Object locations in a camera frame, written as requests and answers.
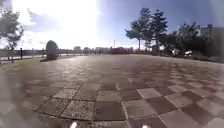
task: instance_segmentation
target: sky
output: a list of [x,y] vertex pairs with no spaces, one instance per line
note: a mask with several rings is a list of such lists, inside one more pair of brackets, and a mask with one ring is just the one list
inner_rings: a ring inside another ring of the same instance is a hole
[[4,5],[20,12],[25,32],[18,48],[25,49],[44,48],[48,40],[67,49],[111,47],[114,40],[116,47],[137,48],[138,41],[128,39],[124,29],[143,7],[163,11],[168,32],[193,21],[224,26],[224,0],[7,0]]

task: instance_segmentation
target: bush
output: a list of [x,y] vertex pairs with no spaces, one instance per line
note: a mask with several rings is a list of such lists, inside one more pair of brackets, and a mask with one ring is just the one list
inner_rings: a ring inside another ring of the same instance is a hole
[[113,48],[111,49],[111,54],[129,54],[129,51],[125,48]]
[[49,40],[46,45],[47,60],[56,60],[58,57],[58,45]]

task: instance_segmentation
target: distant building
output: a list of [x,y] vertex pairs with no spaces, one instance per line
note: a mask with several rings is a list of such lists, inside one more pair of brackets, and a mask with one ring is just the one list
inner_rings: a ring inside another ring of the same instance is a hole
[[200,28],[200,35],[211,37],[215,43],[224,43],[224,27],[213,27],[208,24],[207,27]]

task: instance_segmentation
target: railing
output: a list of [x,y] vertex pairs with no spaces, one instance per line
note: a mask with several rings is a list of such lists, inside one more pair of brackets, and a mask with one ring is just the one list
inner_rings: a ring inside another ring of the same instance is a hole
[[[89,54],[109,54],[108,50],[71,50],[71,49],[59,49],[58,51],[59,56],[64,55],[89,55]],[[45,57],[46,50],[7,50],[7,49],[0,49],[0,59],[1,60],[11,60],[12,56],[13,59],[26,59],[32,57]]]

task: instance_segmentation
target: paved plaza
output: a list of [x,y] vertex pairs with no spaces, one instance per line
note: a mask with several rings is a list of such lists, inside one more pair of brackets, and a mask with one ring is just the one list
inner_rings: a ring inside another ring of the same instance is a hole
[[0,67],[0,127],[224,126],[221,64],[148,55],[22,61]]

